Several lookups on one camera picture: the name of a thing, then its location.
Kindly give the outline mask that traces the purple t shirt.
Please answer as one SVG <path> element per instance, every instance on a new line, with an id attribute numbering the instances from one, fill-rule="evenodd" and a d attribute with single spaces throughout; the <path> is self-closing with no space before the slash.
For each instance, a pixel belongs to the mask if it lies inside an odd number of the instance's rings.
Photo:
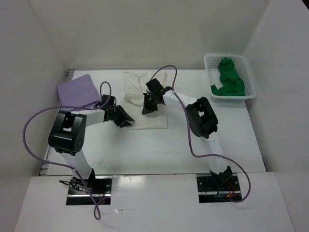
<path id="1" fill-rule="evenodd" d="M 99 93 L 89 74 L 58 84 L 57 93 L 60 103 L 64 106 L 85 107 L 100 100 Z"/>

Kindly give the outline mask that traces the green t shirt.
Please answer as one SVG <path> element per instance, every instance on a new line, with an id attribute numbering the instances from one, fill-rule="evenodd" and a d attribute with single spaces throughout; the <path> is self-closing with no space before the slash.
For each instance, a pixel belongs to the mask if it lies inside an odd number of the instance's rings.
<path id="1" fill-rule="evenodd" d="M 235 64 L 230 58 L 221 59 L 218 70 L 222 87 L 211 86 L 211 91 L 216 96 L 245 96 L 244 81 L 240 78 Z"/>

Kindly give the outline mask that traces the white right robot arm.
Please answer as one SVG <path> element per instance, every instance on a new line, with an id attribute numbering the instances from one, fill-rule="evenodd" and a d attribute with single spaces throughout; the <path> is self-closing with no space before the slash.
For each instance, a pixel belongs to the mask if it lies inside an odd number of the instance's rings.
<path id="1" fill-rule="evenodd" d="M 218 118 L 207 98 L 193 98 L 173 91 L 172 87 L 163 87 L 154 78 L 146 83 L 142 114 L 158 110 L 159 104 L 173 106 L 185 112 L 189 127 L 188 134 L 201 138 L 206 150 L 210 153 L 210 174 L 212 185 L 217 190 L 223 190 L 232 177 L 232 171 L 223 157 L 223 151 L 218 139 Z"/>

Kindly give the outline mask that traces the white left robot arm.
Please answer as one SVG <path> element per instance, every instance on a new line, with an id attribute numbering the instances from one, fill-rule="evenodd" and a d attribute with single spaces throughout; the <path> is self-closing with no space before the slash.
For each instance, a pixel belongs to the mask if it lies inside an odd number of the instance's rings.
<path id="1" fill-rule="evenodd" d="M 132 125 L 134 119 L 120 105 L 114 96 L 103 95 L 90 110 L 60 110 L 51 129 L 48 144 L 55 149 L 73 168 L 72 186 L 79 184 L 85 193 L 93 192 L 98 186 L 94 169 L 83 153 L 87 127 L 112 121 L 120 128 Z"/>

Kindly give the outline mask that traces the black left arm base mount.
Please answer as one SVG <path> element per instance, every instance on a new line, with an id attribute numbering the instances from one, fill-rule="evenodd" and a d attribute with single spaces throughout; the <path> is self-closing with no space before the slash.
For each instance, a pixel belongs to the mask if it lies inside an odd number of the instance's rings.
<path id="1" fill-rule="evenodd" d="M 74 179 L 59 180 L 59 183 L 68 186 L 66 205 L 93 205 L 93 202 L 84 185 Z M 111 204 L 112 177 L 96 176 L 94 184 L 88 187 L 96 203 L 99 205 Z"/>

